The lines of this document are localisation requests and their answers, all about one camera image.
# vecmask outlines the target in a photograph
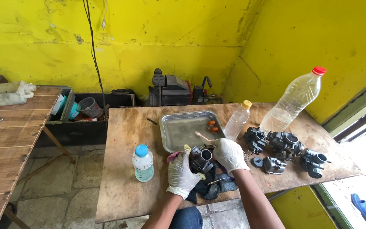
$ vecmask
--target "red bottle cap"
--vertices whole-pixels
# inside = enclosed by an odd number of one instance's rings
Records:
[[[326,71],[327,70],[325,68],[317,66],[317,67],[313,68],[312,73],[314,73],[318,76],[322,76],[322,75],[324,75],[324,73],[326,73]]]

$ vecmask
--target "hand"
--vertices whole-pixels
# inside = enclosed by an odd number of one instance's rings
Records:
[[[211,143],[216,145],[213,150],[214,157],[227,169],[230,176],[232,176],[231,171],[235,169],[249,170],[244,161],[244,152],[239,144],[226,138],[211,140]]]
[[[187,198],[190,191],[200,181],[201,175],[194,174],[189,168],[190,147],[186,147],[184,152],[180,153],[176,159],[169,162],[169,187],[166,191],[170,191],[176,195],[180,195],[183,200]]]

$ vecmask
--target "wooden workbench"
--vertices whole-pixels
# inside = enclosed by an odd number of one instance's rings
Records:
[[[253,103],[251,115],[239,136],[242,136],[248,127],[259,126],[273,105],[274,103]],[[165,114],[211,110],[225,126],[237,106],[238,104],[219,104],[110,109],[96,223],[151,214],[165,196],[168,187],[166,158],[170,154],[163,148],[159,125],[154,125],[146,120],[147,118],[158,122]],[[282,175],[268,175],[263,169],[251,166],[251,174],[264,193],[362,174],[357,165],[342,152],[333,138],[306,111],[292,122],[287,131],[296,134],[307,148],[324,153],[332,164],[324,164],[325,170],[321,179],[310,178],[298,164],[298,159],[295,162],[287,161],[286,170]],[[243,150],[247,149],[244,139],[238,143]],[[132,155],[138,144],[146,144],[153,153],[155,174],[146,183],[139,182],[135,178],[132,165]],[[271,148],[267,147],[259,157],[271,155],[267,153],[269,151]],[[204,205],[236,198],[241,198],[238,190],[221,193],[216,200],[204,200],[197,196],[197,201],[199,205]],[[189,206],[194,205],[189,201],[183,201],[180,208]]]
[[[37,87],[26,104],[0,106],[0,219],[60,92]]]

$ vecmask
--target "stone floor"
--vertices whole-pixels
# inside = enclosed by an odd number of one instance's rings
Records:
[[[17,216],[32,229],[139,229],[149,216],[95,224],[105,145],[66,147],[76,158],[63,158],[15,187],[10,201]],[[57,148],[34,149],[21,177],[61,153]],[[241,200],[198,207],[204,229],[249,228]],[[19,229],[12,224],[9,229]]]

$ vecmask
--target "forearm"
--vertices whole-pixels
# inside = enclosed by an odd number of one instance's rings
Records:
[[[155,209],[142,229],[169,228],[176,209],[182,201],[183,198],[181,196],[166,192],[165,200]]]
[[[272,205],[248,170],[233,170],[249,226],[253,229],[284,229]]]

